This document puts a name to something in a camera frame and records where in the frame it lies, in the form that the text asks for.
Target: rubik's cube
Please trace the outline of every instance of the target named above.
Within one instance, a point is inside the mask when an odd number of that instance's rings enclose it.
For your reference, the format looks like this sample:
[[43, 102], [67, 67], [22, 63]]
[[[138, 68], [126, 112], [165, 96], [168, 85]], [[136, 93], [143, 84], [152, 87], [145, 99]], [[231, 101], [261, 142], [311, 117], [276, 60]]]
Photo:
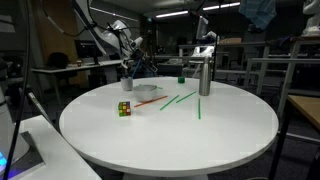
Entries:
[[130, 101], [127, 102], [119, 102], [119, 116], [130, 116], [131, 115], [131, 108], [130, 108]]

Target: monitor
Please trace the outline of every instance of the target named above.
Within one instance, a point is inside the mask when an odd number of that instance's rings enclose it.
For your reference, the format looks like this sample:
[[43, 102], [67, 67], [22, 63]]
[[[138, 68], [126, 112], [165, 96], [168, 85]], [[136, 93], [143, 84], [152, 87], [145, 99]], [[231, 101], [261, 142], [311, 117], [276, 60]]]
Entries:
[[207, 35], [208, 24], [209, 24], [209, 21], [206, 18], [200, 16], [198, 30], [197, 30], [197, 36], [196, 36], [197, 40], [204, 40], [205, 39], [205, 36]]
[[98, 57], [102, 56], [102, 52], [99, 50], [95, 41], [88, 40], [74, 40], [78, 58], [93, 58], [94, 64], [99, 65]]

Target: round white table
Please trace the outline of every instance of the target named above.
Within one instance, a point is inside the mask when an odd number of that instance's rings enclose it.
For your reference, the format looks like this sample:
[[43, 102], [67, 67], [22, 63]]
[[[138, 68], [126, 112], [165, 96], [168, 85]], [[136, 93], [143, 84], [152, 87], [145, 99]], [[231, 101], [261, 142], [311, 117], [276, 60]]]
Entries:
[[[134, 80], [139, 84], [157, 85], [162, 88], [158, 97], [168, 98], [134, 108], [139, 102], [133, 93], [115, 83], [78, 97], [60, 117], [62, 135], [81, 156], [125, 172], [124, 179], [207, 179], [206, 174], [261, 155], [278, 131], [273, 109], [239, 88], [212, 82], [210, 96], [196, 93], [160, 111], [175, 96], [178, 100], [198, 92], [199, 80], [186, 79], [185, 84], [169, 77]], [[118, 103], [123, 101], [131, 102], [131, 116], [119, 117]]]

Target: floor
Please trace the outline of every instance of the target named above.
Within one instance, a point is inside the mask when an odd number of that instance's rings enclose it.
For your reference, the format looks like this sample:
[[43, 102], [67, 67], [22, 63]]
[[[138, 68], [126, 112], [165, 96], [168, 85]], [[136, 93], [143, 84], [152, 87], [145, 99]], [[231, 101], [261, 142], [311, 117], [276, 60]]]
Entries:
[[[234, 79], [234, 81], [224, 81], [224, 83], [236, 85], [235, 79], [237, 76], [229, 77]], [[279, 86], [282, 81], [280, 78], [269, 78], [266, 79], [266, 83], [273, 83]], [[248, 89], [248, 91], [254, 92], [254, 88]], [[265, 88], [263, 91], [263, 98], [268, 102], [274, 109], [277, 108], [279, 88]], [[78, 91], [77, 89], [70, 90], [63, 93], [64, 104], [67, 105], [75, 97], [83, 93], [83, 91]], [[54, 93], [46, 94], [46, 102], [43, 103], [45, 110], [48, 112], [51, 119], [57, 120], [63, 110], [54, 98]], [[312, 127], [307, 123], [307, 121], [297, 114], [292, 120], [289, 128], [290, 133], [295, 133], [303, 136], [309, 136], [312, 138], [320, 139], [320, 136], [312, 129]], [[318, 149], [317, 145], [308, 144], [305, 142], [300, 142], [292, 139], [286, 139], [283, 153], [281, 156], [281, 161], [278, 166], [278, 171], [276, 175], [277, 180], [304, 180], [306, 179], [309, 165], [313, 160], [313, 157]], [[259, 158], [251, 161], [248, 164], [242, 165], [231, 170], [227, 170], [220, 173], [209, 174], [209, 179], [211, 180], [246, 180], [254, 177], [267, 177], [269, 169], [271, 167], [271, 162], [273, 158], [273, 153], [275, 150], [275, 144], [268, 149]], [[102, 177], [102, 179], [107, 180], [120, 180], [123, 174], [121, 172], [116, 172], [107, 168], [100, 167], [93, 163], [88, 162], [92, 168]]]

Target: ceiling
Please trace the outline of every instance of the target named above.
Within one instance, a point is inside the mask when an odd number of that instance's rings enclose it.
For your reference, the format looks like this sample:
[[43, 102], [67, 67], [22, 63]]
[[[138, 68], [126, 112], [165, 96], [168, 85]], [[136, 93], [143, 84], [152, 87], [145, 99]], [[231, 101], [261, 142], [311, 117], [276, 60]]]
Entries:
[[[202, 0], [103, 0], [125, 9], [140, 13], [148, 14], [155, 11], [164, 11], [168, 9], [196, 9]], [[225, 2], [239, 2], [240, 0], [225, 0]], [[299, 5], [302, 0], [276, 0], [279, 6]], [[217, 5], [217, 0], [208, 0], [204, 7]]]

